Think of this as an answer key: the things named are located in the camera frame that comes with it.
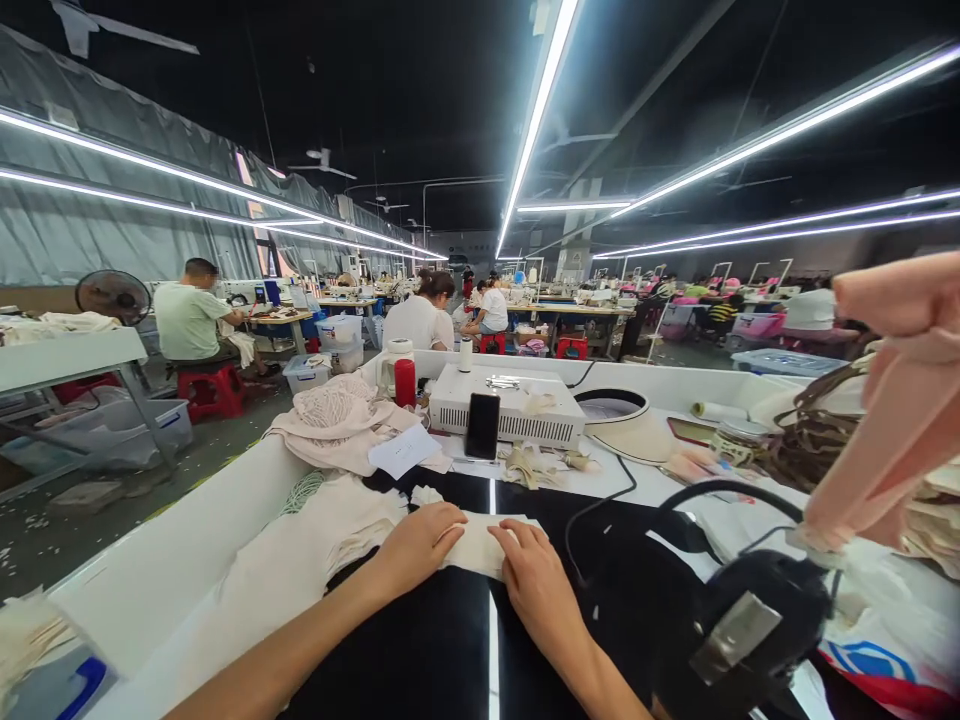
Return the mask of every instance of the white bottle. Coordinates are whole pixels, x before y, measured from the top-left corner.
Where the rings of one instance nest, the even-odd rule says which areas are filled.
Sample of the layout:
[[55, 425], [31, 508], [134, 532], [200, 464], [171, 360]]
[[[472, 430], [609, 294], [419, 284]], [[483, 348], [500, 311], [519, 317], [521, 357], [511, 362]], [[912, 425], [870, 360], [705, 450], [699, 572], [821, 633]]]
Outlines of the white bottle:
[[460, 338], [460, 372], [473, 370], [473, 340], [469, 335]]

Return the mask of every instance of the green t-shirt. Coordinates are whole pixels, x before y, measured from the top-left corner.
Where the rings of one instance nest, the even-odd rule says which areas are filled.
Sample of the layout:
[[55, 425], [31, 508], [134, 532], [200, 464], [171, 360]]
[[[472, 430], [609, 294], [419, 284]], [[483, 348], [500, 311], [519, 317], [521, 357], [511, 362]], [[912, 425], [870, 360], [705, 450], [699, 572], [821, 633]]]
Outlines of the green t-shirt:
[[701, 298], [704, 295], [708, 295], [709, 293], [710, 293], [709, 288], [705, 288], [703, 285], [691, 285], [686, 290], [684, 290], [683, 296]]
[[223, 300], [193, 285], [166, 283], [153, 294], [153, 309], [167, 360], [203, 360], [219, 352], [217, 319], [231, 312]]

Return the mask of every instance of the white t-shirt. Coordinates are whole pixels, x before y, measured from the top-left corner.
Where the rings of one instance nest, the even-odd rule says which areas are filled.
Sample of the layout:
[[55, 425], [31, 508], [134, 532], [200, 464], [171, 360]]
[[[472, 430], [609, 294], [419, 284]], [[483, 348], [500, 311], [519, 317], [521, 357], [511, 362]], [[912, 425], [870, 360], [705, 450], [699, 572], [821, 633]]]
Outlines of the white t-shirt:
[[500, 292], [500, 288], [490, 288], [483, 294], [480, 309], [486, 310], [480, 322], [494, 332], [503, 332], [507, 329], [507, 300]]
[[836, 316], [837, 296], [821, 288], [800, 293], [784, 304], [787, 308], [785, 330], [830, 330]]
[[153, 310], [167, 360], [204, 360], [220, 351], [217, 319], [232, 308], [193, 285], [165, 283], [153, 294]]
[[406, 339], [414, 350], [432, 350], [441, 342], [453, 350], [453, 318], [419, 295], [394, 305], [383, 320], [383, 342]]

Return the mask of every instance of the mobile phone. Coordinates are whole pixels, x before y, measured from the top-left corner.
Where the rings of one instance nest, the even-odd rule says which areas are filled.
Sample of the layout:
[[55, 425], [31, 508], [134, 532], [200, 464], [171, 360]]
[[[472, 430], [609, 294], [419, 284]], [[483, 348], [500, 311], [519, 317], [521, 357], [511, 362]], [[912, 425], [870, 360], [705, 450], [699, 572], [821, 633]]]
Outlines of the mobile phone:
[[471, 393], [467, 416], [467, 455], [496, 460], [497, 431], [500, 426], [500, 396]]
[[717, 430], [710, 425], [702, 425], [701, 423], [672, 417], [667, 418], [667, 424], [670, 426], [670, 430], [673, 432], [675, 438], [692, 442], [694, 445], [702, 445], [703, 447], [710, 447], [710, 439]]

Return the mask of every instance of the pink cloth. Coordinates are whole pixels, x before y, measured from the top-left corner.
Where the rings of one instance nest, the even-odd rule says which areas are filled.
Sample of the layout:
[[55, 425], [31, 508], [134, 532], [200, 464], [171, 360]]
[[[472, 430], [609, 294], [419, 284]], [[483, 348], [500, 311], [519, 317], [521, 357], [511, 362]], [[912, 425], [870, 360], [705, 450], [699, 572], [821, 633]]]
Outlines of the pink cloth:
[[847, 273], [834, 288], [839, 314], [886, 341], [864, 387], [867, 414], [801, 531], [821, 550], [854, 535], [899, 549], [924, 475], [960, 454], [960, 252]]
[[[293, 410], [277, 415], [264, 435], [280, 435], [290, 452], [314, 467], [369, 477], [376, 472], [367, 459], [370, 449], [419, 422], [393, 401], [376, 399], [358, 370], [294, 395]], [[445, 473], [451, 460], [437, 452], [421, 465]]]

